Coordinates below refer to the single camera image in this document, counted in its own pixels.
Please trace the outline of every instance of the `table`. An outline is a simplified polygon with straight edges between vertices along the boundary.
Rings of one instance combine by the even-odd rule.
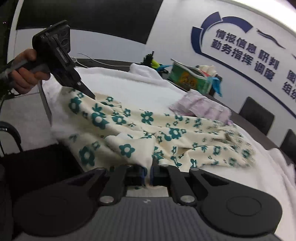
[[[97,61],[99,61],[101,63],[108,64],[108,65],[105,65],[105,64],[101,64],[101,63],[95,62],[95,61],[93,61],[91,59],[77,59],[77,60],[78,60],[79,63],[81,63],[81,64],[83,64],[83,65],[85,65],[87,67],[103,67],[103,68],[108,68],[108,69],[122,70],[122,71],[126,71],[126,72],[129,71],[129,66],[132,64],[131,62],[124,62],[124,61],[96,59]],[[186,92],[186,90],[184,90],[182,87],[179,87],[179,86],[177,86],[177,87],[179,89],[182,89],[183,91]],[[46,99],[45,99],[45,96],[44,96],[44,93],[42,91],[42,88],[40,88],[40,94],[41,94],[41,99],[42,99],[43,104],[44,104],[44,108],[46,110],[47,109],[49,110],[48,104],[47,104]],[[207,98],[209,98],[210,100],[213,100],[213,101],[215,101],[217,103],[220,103],[223,106],[226,106],[225,104],[223,104],[222,102],[216,100],[214,97],[212,97],[210,95],[205,95],[205,96]],[[258,143],[260,143],[266,150],[270,150],[272,148],[278,148],[279,149],[279,147],[277,145],[275,145],[266,135],[264,135],[261,131],[259,131],[250,122],[248,122],[242,116],[240,116],[239,114],[237,114],[236,112],[234,112],[232,109],[230,109],[230,110],[231,110],[231,114],[232,114],[230,119],[235,124],[237,124],[238,126],[242,127],[246,132],[248,132],[250,134],[250,136],[255,141],[257,141]],[[293,163],[293,161],[285,153],[282,152],[282,154],[285,157],[287,164]]]

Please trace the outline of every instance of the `orange label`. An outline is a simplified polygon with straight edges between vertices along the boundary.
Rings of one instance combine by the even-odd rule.
[[[195,89],[197,79],[192,77],[188,72],[183,72],[181,75],[180,83],[189,85],[192,89]]]

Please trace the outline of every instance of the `silver screw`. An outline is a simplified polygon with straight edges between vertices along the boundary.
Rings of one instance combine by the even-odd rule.
[[[182,202],[185,202],[185,203],[191,203],[191,202],[194,202],[194,200],[195,200],[195,198],[190,195],[184,195],[180,199]]]
[[[101,203],[112,203],[114,201],[114,198],[111,197],[111,196],[103,196],[103,197],[100,197],[100,202]]]

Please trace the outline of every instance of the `ribbed gray surface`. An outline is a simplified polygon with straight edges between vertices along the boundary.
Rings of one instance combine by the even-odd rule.
[[[220,234],[208,227],[192,207],[173,202],[171,197],[124,197],[120,203],[101,207],[80,230],[57,238],[21,235],[17,241],[279,241],[274,235],[242,239]]]

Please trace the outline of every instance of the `wall sign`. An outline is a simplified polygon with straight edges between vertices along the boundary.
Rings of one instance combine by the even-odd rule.
[[[296,56],[288,46],[242,18],[221,17],[219,12],[192,28],[191,44],[196,53],[257,85],[296,118]],[[287,65],[287,58],[294,64]]]

